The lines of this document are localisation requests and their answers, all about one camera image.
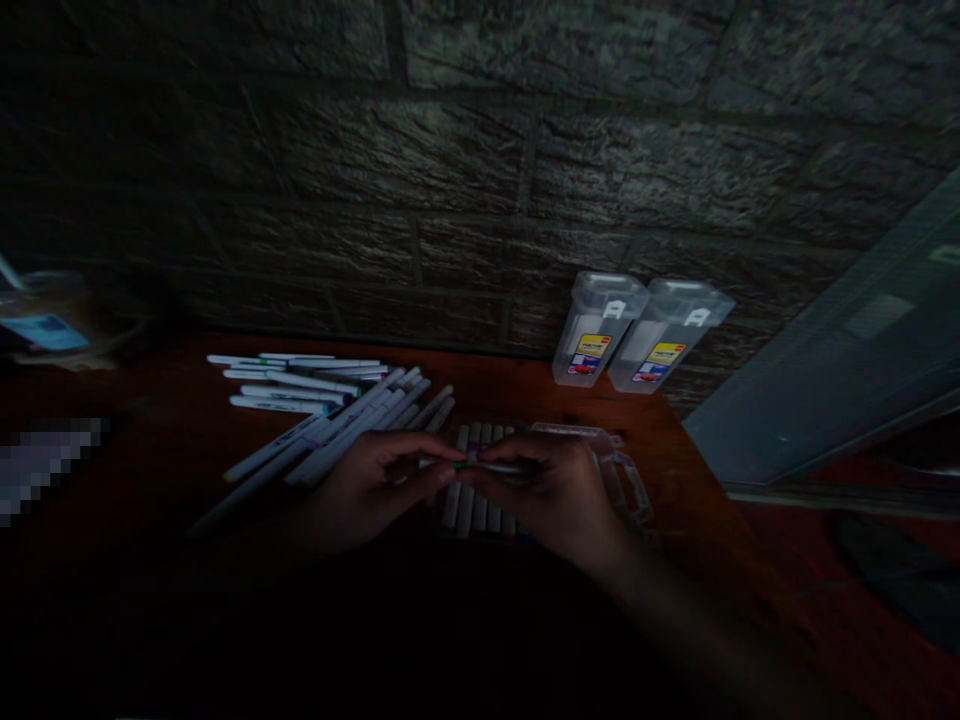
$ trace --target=brick wall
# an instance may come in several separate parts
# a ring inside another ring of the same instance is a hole
[[[550,356],[575,273],[738,301],[688,412],[960,159],[952,2],[8,0],[2,248],[214,326]]]

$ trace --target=plastic box lid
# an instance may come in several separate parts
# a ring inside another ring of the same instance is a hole
[[[630,275],[581,270],[573,283],[574,307],[584,315],[627,320],[640,317],[650,292]]]
[[[716,327],[736,304],[736,300],[705,282],[657,278],[650,283],[650,302],[644,319]]]

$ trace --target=open marker case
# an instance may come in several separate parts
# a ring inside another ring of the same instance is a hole
[[[640,473],[637,472],[633,459],[621,452],[623,440],[619,435],[610,435],[602,428],[581,427],[577,425],[556,425],[552,423],[536,423],[528,425],[522,421],[504,418],[457,416],[454,417],[445,433],[446,438],[452,444],[457,441],[460,427],[463,425],[491,425],[493,427],[510,427],[515,432],[525,430],[536,430],[539,432],[550,432],[562,435],[580,435],[585,438],[593,450],[597,463],[597,469],[600,471],[600,477],[603,481],[604,489],[610,504],[616,513],[626,522],[633,525],[646,535],[642,525],[653,518],[653,507],[650,504],[650,498],[647,495],[643,481],[640,479]],[[444,502],[438,503],[438,507],[444,507]],[[444,535],[457,536],[463,538],[463,534],[457,535],[450,528],[441,527]],[[516,537],[508,537],[500,533],[476,532],[475,529],[469,531],[467,535],[471,540],[490,540],[494,542],[512,543],[518,541],[519,544],[529,544],[529,539],[525,537],[522,527],[518,527]]]

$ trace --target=forearm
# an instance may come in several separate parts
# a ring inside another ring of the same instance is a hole
[[[672,667],[748,717],[861,717],[830,682],[633,538],[588,569]]]

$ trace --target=clear plastic container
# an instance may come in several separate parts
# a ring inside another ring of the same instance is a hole
[[[703,282],[650,283],[650,301],[610,363],[610,381],[620,392],[656,392],[707,331],[736,305]]]
[[[650,293],[636,278],[582,271],[570,293],[573,304],[553,358],[558,385],[593,387]]]

